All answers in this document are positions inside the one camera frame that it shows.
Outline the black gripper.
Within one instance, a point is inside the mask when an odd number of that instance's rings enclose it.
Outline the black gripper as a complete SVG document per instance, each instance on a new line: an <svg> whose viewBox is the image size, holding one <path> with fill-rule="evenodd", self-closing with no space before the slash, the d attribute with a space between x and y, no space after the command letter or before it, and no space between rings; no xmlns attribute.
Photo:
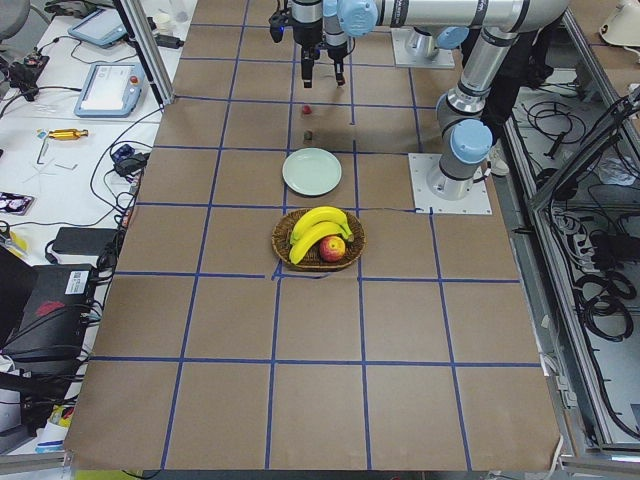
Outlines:
<svg viewBox="0 0 640 480"><path fill-rule="evenodd" d="M314 49L322 41L323 9L321 0L292 0L291 26L294 40L301 48L301 78L303 87L313 86L316 60Z"/></svg>
<svg viewBox="0 0 640 480"><path fill-rule="evenodd" d="M336 83L343 86L346 83L343 60L348 55L348 36L338 19L324 20L324 39L329 58L334 61Z"/></svg>

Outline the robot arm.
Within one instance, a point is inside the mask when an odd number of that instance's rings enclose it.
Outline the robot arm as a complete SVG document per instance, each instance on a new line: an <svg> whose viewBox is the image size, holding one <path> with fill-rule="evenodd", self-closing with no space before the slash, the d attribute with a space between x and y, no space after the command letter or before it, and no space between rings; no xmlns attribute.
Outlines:
<svg viewBox="0 0 640 480"><path fill-rule="evenodd" d="M418 29L444 49L456 48L470 31L478 31L457 85L438 103L444 152L427 176L435 195L458 200L468 194L491 149L493 135L481 115L530 11L526 1L283 1L269 26L274 42L281 41L286 28L292 29L306 88L312 85L314 63L322 50L333 60L336 81L342 84L350 42L379 26Z"/></svg>
<svg viewBox="0 0 640 480"><path fill-rule="evenodd" d="M566 1L287 1L269 18L274 42L293 29L301 47L302 80L312 86L314 62L324 48L334 61L339 85L348 39L362 37L377 26L480 28L458 89L480 97L491 86L508 49L521 32L550 24L568 6Z"/></svg>

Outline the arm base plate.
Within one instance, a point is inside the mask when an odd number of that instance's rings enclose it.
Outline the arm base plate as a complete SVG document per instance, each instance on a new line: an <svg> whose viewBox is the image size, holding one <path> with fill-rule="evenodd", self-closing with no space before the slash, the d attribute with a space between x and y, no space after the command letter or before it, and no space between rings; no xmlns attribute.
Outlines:
<svg viewBox="0 0 640 480"><path fill-rule="evenodd" d="M451 50L437 46L436 38L418 27L398 28L391 31L396 67L453 69L455 60Z"/></svg>
<svg viewBox="0 0 640 480"><path fill-rule="evenodd" d="M422 214L491 215L486 177L478 167L467 180L452 180L440 170L440 154L408 155L414 210Z"/></svg>

